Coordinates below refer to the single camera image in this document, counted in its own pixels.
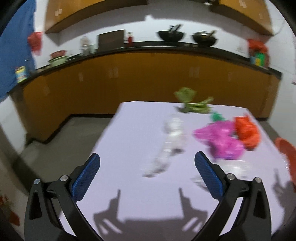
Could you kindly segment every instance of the black countertop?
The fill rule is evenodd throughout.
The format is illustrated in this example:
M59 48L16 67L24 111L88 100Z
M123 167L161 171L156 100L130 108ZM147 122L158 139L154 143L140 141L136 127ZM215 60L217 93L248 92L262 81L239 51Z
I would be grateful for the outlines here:
M191 43L184 43L184 42L177 42L177 43L168 43L164 41L145 41L145 42L135 42L133 43L132 47L128 47L127 44L125 44L126 47L124 48L117 48L107 51L98 51L97 53L90 54L87 56L79 56L74 59L68 60L66 63L58 65L56 67L52 67L49 69L45 69L39 73L35 73L26 80L22 81L18 85L26 85L32 80L34 80L36 77L49 74L50 72L54 72L56 70L62 69L68 65L72 65L74 63L78 63L80 61L83 61L85 59L89 58L95 58L100 57L104 55L109 54L115 54L115 53L122 53L122 52L131 52L131 51L140 51L140 50L173 50L178 52L189 52L189 53L196 53L198 55L203 55L206 57L213 57L225 61L229 61L234 64L243 64L246 66L250 66L251 68L261 71L266 74L273 74L277 78L281 79L281 72L275 70L275 69L265 69L256 65L253 65L250 63L250 60L248 58L245 58L241 55L228 52L222 49L218 49L215 47L197 47L195 44Z

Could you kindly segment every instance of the table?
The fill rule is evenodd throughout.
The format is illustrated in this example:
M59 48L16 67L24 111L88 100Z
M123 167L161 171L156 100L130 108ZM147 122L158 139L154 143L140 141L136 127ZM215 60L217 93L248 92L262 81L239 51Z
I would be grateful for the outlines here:
M198 142L193 130L211 123L210 116L181 113L187 133L183 153L172 157L171 166L156 177L143 177L143 168L158 154L166 134L164 121L177 112L180 103L122 103L93 148L101 166L83 200L77 205L90 225L105 241L190 241L216 208L218 201L193 181L198 171L196 152L212 160L208 146ZM224 118L249 114L260 130L262 141L241 160L252 166L249 176L263 180L271 210L272 233L287 220L296 199L289 171L282 156L260 124L245 108L212 105ZM230 230L242 198L221 234ZM63 214L65 230L73 233Z

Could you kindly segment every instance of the red bowl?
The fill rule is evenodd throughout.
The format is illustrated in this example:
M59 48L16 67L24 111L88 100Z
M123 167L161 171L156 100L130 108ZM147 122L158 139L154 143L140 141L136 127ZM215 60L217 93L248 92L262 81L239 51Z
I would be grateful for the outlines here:
M58 57L62 57L66 54L66 50L60 50L60 51L57 51L57 52L54 52L52 54L50 54L51 58L58 58Z

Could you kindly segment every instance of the lower cabinet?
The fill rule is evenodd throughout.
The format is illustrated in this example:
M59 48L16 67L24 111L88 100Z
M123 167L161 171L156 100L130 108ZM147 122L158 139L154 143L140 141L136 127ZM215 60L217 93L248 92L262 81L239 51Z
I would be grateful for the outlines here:
M127 101L178 102L174 92L181 87L197 92L194 102L212 96L213 104L266 118L278 83L273 75L214 58L145 51L87 59L39 76L22 91L30 134L46 141L70 114L114 114Z

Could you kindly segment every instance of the magenta plastic bag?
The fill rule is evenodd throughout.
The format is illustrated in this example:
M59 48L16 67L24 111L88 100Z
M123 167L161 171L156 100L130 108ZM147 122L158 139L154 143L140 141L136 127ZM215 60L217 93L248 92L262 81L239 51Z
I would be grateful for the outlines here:
M243 154L244 145L240 140L231 137L233 131L234 123L232 121L216 121L195 130L194 136L207 141L214 158L236 160Z

